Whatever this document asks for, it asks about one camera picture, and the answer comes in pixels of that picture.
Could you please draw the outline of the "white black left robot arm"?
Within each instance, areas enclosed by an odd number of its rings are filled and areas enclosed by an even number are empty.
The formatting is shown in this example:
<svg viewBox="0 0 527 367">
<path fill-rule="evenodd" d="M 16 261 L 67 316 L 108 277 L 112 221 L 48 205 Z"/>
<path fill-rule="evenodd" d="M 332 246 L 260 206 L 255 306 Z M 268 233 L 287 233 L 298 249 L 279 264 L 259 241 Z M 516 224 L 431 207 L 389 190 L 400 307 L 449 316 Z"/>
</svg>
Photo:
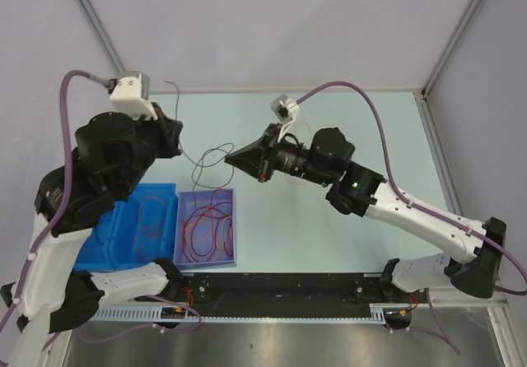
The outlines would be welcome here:
<svg viewBox="0 0 527 367">
<path fill-rule="evenodd" d="M 41 181 L 34 234 L 17 281 L 1 289 L 9 313 L 18 313 L 20 337 L 10 366 L 36 366 L 48 341 L 79 328 L 96 312 L 137 297 L 176 299 L 183 279 L 168 258 L 110 273 L 77 271 L 74 263 L 100 218 L 125 202 L 158 159 L 180 154 L 183 125 L 160 108 L 132 118 L 106 112 L 75 133 L 62 167 Z"/>
</svg>

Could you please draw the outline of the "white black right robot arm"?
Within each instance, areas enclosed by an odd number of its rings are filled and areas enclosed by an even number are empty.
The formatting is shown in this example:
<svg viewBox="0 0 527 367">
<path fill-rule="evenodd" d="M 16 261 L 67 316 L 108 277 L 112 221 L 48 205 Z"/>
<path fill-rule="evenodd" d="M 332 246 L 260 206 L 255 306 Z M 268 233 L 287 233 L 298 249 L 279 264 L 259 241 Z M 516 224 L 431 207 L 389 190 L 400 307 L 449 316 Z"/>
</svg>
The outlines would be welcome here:
<svg viewBox="0 0 527 367">
<path fill-rule="evenodd" d="M 439 248 L 437 255 L 386 263 L 380 293 L 389 302 L 448 284 L 466 295 L 491 298 L 501 263 L 493 245 L 503 243 L 505 223 L 473 221 L 397 192 L 382 174 L 353 162 L 354 151 L 338 128 L 320 129 L 304 146 L 279 124 L 270 124 L 261 138 L 228 154 L 225 162 L 260 183 L 279 171 L 326 187 L 325 198 L 338 212 L 394 225 Z"/>
</svg>

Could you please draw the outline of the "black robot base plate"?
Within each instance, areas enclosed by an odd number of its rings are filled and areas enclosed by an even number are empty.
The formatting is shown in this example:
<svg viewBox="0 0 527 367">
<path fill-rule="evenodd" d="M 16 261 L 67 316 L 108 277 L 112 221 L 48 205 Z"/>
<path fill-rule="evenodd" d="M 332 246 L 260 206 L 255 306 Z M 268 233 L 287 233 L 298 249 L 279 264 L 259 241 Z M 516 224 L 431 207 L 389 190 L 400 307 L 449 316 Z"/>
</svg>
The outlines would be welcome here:
<svg viewBox="0 0 527 367">
<path fill-rule="evenodd" d="M 426 303 L 416 290 L 406 293 L 377 274 L 359 273 L 197 273 L 161 293 L 187 301 L 200 312 L 270 313 L 272 316 L 342 317 L 372 304 Z"/>
</svg>

